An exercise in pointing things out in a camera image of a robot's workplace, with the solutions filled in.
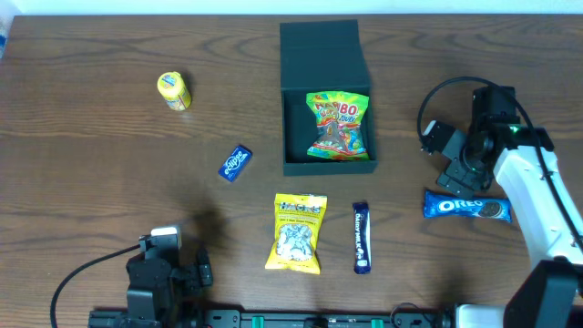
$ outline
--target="dark green box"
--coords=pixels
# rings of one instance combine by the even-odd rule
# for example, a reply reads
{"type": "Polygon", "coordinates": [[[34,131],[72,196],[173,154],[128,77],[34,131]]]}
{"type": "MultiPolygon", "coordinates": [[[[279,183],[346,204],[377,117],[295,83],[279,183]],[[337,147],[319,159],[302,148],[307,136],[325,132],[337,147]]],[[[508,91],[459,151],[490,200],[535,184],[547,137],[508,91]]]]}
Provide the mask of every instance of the dark green box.
{"type": "Polygon", "coordinates": [[[280,25],[280,39],[283,175],[372,173],[378,161],[370,98],[361,131],[371,160],[338,161],[307,154],[318,130],[306,94],[347,91],[371,95],[357,21],[285,23],[280,25]]]}

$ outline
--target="colorful candy bag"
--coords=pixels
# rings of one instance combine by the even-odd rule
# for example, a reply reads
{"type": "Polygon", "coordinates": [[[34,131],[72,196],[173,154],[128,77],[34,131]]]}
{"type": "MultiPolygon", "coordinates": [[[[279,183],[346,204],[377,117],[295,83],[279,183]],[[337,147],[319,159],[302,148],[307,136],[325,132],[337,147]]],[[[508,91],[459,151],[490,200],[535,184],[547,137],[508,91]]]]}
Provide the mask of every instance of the colorful candy bag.
{"type": "Polygon", "coordinates": [[[368,160],[363,144],[361,121],[368,97],[350,92],[309,93],[306,103],[316,115],[318,139],[308,155],[339,160],[368,160]]]}

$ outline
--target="small yellow container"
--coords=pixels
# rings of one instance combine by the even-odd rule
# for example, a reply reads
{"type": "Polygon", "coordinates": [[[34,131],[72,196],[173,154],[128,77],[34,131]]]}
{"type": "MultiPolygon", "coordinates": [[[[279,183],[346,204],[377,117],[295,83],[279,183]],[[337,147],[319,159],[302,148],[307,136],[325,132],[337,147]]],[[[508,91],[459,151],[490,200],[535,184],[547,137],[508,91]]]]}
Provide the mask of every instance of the small yellow container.
{"type": "Polygon", "coordinates": [[[190,106],[192,98],[186,89],[184,80],[177,72],[162,74],[158,79],[158,91],[166,99],[168,106],[174,110],[184,110],[190,106]]]}

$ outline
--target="oreo cookie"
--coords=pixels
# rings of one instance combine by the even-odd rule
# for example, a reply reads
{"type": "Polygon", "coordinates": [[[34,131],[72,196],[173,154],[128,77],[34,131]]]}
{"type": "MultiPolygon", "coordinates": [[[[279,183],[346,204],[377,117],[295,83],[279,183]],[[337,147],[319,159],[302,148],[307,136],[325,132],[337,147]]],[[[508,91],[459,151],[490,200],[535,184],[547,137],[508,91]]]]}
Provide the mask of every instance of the oreo cookie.
{"type": "Polygon", "coordinates": [[[495,218],[502,213],[502,206],[495,201],[487,201],[477,213],[482,218],[495,218]]]}
{"type": "Polygon", "coordinates": [[[474,198],[462,200],[425,191],[423,214],[426,219],[443,216],[463,216],[468,218],[489,218],[512,222],[512,206],[510,200],[474,198]]]}

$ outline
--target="snack bag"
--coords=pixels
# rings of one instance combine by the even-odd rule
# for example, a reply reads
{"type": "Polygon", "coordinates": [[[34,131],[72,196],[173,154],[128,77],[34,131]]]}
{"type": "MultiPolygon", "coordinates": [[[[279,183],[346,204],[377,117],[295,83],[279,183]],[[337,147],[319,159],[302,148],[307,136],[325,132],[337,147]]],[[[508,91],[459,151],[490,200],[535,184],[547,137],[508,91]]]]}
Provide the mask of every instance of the snack bag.
{"type": "Polygon", "coordinates": [[[350,92],[309,93],[306,103],[316,115],[318,139],[308,155],[339,160],[368,160],[363,144],[361,121],[368,97],[350,92]]]}
{"type": "Polygon", "coordinates": [[[275,195],[275,242],[265,269],[320,274],[315,256],[326,196],[275,195]]]}

